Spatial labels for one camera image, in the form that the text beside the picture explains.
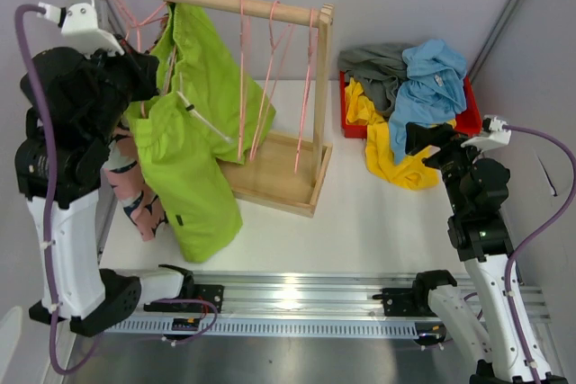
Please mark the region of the pink wire hanger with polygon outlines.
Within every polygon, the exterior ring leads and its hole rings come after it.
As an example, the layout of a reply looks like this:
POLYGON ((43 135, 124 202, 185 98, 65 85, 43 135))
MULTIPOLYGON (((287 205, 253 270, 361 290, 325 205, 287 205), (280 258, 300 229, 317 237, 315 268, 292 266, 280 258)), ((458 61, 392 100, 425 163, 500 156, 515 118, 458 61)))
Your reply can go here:
POLYGON ((314 33, 314 13, 315 10, 310 10, 310 18, 309 18, 309 30, 308 30, 308 48, 307 48, 307 64, 306 64, 306 76, 304 81, 304 87, 302 92, 302 99, 301 99, 301 116, 300 116, 300 123, 299 123, 299 132, 298 132, 298 140, 296 146, 296 154, 294 160, 294 168, 293 171, 297 174, 298 168, 301 159, 301 149, 302 149, 302 138, 303 138, 303 130, 304 130, 304 122, 306 120, 307 115, 307 105, 310 96, 310 89, 311 89, 311 61, 312 56, 315 51, 315 33, 314 33))

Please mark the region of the pink hanger of blue shorts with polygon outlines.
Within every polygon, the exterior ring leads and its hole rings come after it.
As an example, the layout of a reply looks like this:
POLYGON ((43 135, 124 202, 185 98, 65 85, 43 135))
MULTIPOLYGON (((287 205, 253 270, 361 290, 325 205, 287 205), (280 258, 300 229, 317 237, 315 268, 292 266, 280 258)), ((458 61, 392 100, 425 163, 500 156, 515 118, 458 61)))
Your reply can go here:
POLYGON ((240 61, 239 61, 239 118, 238 118, 238 155, 237 160, 240 163, 245 162, 245 132, 246 117, 248 106, 248 70, 249 70, 249 51, 251 40, 251 20, 245 14, 245 0, 239 0, 240 16, 240 61))

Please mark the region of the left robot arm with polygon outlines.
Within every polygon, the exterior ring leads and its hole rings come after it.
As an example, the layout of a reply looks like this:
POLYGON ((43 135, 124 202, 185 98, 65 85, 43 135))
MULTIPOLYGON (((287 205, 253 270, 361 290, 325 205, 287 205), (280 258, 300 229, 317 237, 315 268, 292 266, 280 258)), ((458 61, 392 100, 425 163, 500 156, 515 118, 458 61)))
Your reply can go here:
POLYGON ((22 93, 30 102, 14 164, 39 237, 44 295, 31 319, 92 337, 137 309, 198 316, 221 312, 220 286, 162 264, 141 273, 101 268, 95 211, 100 172, 129 103, 157 93, 158 61, 122 43, 116 49, 56 47, 26 55, 22 93))

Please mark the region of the pink shark print shorts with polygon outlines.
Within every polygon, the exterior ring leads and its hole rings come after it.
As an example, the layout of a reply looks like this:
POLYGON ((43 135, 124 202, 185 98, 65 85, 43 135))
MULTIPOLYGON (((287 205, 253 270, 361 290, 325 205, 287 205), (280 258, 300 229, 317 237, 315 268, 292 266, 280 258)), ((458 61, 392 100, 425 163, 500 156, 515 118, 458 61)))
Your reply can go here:
POLYGON ((136 143, 127 127, 121 124, 116 127, 109 149, 103 173, 141 239, 153 240, 157 230, 167 223, 167 215, 158 195, 144 179, 136 143))

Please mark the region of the pink hanger of grey shorts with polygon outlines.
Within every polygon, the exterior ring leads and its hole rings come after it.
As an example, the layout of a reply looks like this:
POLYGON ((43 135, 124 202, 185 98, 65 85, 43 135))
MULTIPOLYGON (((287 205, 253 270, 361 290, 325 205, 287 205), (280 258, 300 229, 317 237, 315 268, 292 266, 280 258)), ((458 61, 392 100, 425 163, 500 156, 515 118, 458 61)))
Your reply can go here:
POLYGON ((293 38, 293 31, 294 31, 294 24, 288 23, 285 25, 284 29, 282 30, 280 36, 276 39, 274 34, 274 21, 275 21, 275 10, 281 4, 279 0, 275 0, 270 10, 269 19, 268 19, 268 30, 269 30, 269 44, 270 44, 270 56, 268 67, 266 70, 265 75, 265 83, 262 90, 260 107, 258 111, 258 118, 257 118, 257 125, 255 129, 255 133, 253 136, 252 146, 249 152, 249 161, 252 162, 257 154, 257 149, 260 143, 260 139, 262 133, 264 132, 264 127, 266 125, 268 119, 268 113, 271 106, 272 98, 275 94, 275 88, 277 86, 277 82, 279 80, 280 74, 283 72, 284 69, 284 62, 287 56, 288 49, 291 45, 292 38, 293 38), (280 46, 284 43, 282 56, 280 58, 280 63, 275 70, 275 78, 272 84, 271 90, 268 90, 268 86, 270 84, 271 74, 273 72, 273 66, 275 64, 275 52, 280 48, 280 46))

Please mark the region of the pink hanger of green shorts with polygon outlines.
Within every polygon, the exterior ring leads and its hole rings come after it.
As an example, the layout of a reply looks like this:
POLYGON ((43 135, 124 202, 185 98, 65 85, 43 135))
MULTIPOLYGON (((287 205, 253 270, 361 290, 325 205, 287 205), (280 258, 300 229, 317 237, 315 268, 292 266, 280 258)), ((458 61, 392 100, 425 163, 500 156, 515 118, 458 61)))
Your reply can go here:
MULTIPOLYGON (((174 69, 175 62, 176 62, 176 51, 177 51, 177 46, 174 46, 170 52, 170 55, 168 56, 167 69, 166 69, 166 73, 164 75, 164 83, 163 83, 163 86, 162 86, 161 91, 159 93, 160 96, 166 95, 169 88, 170 88, 170 80, 171 80, 171 76, 173 74, 173 69, 174 69)), ((145 106, 144 102, 142 102, 140 104, 140 115, 141 115, 142 119, 146 119, 148 117, 148 115, 146 113, 146 106, 145 106)))

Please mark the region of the grey shorts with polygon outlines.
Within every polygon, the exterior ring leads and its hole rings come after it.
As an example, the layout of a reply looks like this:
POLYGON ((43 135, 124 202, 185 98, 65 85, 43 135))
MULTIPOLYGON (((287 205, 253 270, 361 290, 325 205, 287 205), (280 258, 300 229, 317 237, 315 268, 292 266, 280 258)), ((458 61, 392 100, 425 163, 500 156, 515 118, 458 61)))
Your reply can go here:
POLYGON ((404 50, 411 45, 404 42, 384 42, 342 50, 337 67, 359 83, 375 109, 388 119, 395 108, 397 93, 408 80, 404 50))

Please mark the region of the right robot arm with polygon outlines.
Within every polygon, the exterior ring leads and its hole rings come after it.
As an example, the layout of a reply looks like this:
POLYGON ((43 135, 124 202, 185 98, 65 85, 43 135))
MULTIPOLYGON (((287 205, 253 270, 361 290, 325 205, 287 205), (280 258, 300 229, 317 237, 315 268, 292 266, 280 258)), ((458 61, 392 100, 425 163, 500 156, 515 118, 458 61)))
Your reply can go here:
POLYGON ((516 260, 527 243, 512 245, 500 214, 509 196, 510 171, 483 156, 506 146, 514 131, 497 117, 487 117, 481 133, 471 138, 449 124, 408 124, 408 155, 437 149, 423 163, 441 174, 453 212, 447 233, 482 313, 473 312, 448 271, 418 273, 410 302, 419 314, 435 314, 442 321, 471 370, 471 383, 564 383, 546 360, 521 297, 516 260))

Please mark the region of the yellow shorts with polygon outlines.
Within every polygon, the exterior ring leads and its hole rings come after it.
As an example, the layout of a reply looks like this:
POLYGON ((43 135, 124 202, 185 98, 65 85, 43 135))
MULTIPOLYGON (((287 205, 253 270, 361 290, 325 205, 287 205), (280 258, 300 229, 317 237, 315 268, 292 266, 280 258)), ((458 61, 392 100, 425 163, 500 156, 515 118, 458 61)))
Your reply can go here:
POLYGON ((364 85, 351 78, 344 87, 345 124, 365 128, 365 162, 368 171, 384 181, 410 191, 430 189, 439 183, 434 169, 424 165, 425 147, 415 156, 406 149, 407 126, 414 122, 430 128, 467 108, 463 79, 453 73, 435 73, 422 82, 410 79, 400 86, 400 106, 385 120, 367 96, 364 85))

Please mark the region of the light blue shorts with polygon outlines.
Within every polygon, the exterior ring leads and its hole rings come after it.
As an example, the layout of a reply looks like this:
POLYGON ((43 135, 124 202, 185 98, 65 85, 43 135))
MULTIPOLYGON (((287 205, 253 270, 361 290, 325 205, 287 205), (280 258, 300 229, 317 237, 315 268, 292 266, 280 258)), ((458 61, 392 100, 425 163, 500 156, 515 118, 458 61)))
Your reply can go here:
POLYGON ((408 80, 397 93, 389 118, 393 163, 406 156, 406 125, 409 122, 430 127, 453 120, 466 110, 464 78, 465 58, 444 40, 432 39, 403 51, 408 80))

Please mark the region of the lime green shorts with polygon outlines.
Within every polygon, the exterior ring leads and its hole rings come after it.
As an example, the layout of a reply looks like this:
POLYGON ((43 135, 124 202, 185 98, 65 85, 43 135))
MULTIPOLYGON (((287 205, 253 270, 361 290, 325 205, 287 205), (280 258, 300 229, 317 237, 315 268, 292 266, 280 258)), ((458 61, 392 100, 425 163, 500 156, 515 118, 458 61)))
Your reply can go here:
MULTIPOLYGON (((148 186, 158 195, 187 262, 202 263, 227 246, 242 227, 239 206, 221 171, 237 160, 239 64, 199 6, 173 4, 152 50, 161 90, 167 59, 177 46, 166 95, 125 112, 148 186)), ((249 76, 245 161, 257 127, 262 88, 249 76)))

